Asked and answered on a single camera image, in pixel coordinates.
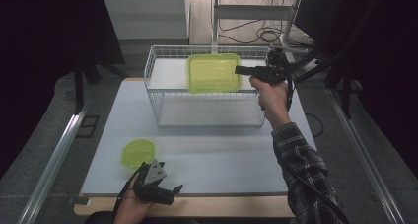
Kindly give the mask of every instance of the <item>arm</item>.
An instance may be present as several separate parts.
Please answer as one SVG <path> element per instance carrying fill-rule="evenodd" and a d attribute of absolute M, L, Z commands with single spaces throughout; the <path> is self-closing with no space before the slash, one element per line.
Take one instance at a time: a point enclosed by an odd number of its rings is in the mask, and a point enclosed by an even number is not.
<path fill-rule="evenodd" d="M 335 191 L 326 178 L 327 169 L 323 159 L 306 142 L 286 109 L 287 84 L 270 86 L 254 77 L 251 85 L 259 92 L 259 103 L 265 108 L 273 132 L 274 152 L 281 164 L 287 164 L 305 182 L 318 189 L 335 203 Z M 288 186 L 289 206 L 298 223 L 339 223 L 335 213 L 317 196 L 308 190 L 294 176 L 283 170 L 283 178 Z"/>
<path fill-rule="evenodd" d="M 129 188 L 123 195 L 120 206 L 117 209 L 116 217 L 113 224 L 139 224 L 148 214 L 152 202 L 143 202 L 138 199 L 135 192 L 132 190 L 137 177 L 132 179 Z"/>

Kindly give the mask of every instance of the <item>yellow-green bowl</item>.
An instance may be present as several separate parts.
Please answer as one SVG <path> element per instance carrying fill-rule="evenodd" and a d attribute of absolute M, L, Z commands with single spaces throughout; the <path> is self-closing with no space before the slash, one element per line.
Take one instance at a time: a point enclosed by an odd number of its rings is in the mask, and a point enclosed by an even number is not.
<path fill-rule="evenodd" d="M 139 168 L 143 162 L 151 164 L 154 158 L 154 143 L 148 139 L 137 139 L 123 148 L 121 162 L 127 167 Z"/>

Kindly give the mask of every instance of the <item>yellow-green plastic container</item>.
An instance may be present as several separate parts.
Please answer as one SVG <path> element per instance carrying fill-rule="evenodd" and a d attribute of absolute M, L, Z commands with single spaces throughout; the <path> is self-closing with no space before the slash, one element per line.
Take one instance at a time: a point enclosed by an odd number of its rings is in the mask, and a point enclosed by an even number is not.
<path fill-rule="evenodd" d="M 148 139 L 137 139 L 123 148 L 121 162 L 127 167 L 139 168 L 143 162 L 151 164 L 154 158 L 154 143 Z"/>
<path fill-rule="evenodd" d="M 236 92 L 242 85 L 242 76 L 235 73 L 241 65 L 236 54 L 193 54 L 186 63 L 189 93 Z"/>

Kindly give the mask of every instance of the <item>hand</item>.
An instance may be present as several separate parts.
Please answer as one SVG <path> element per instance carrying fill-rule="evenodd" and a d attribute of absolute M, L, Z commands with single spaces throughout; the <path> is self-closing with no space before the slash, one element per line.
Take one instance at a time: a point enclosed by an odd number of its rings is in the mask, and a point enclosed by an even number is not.
<path fill-rule="evenodd" d="M 153 205 L 152 202 L 143 202 L 139 200 L 135 195 L 132 188 L 137 177 L 132 179 L 128 190 L 123 196 L 116 217 L 114 218 L 114 224 L 138 224 L 145 218 Z"/>
<path fill-rule="evenodd" d="M 271 86 L 259 79 L 249 77 L 251 86 L 259 93 L 259 101 L 261 107 L 265 108 L 264 115 L 274 129 L 292 122 L 286 108 L 288 85 L 279 83 Z"/>

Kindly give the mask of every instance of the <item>person's left hand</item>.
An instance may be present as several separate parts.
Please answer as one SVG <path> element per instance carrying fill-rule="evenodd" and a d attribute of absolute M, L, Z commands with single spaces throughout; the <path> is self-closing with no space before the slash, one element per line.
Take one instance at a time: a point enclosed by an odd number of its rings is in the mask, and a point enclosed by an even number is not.
<path fill-rule="evenodd" d="M 132 179 L 129 184 L 129 188 L 120 202 L 113 224 L 138 224 L 145 218 L 154 204 L 153 202 L 143 202 L 135 195 L 132 188 L 137 178 L 138 176 Z"/>

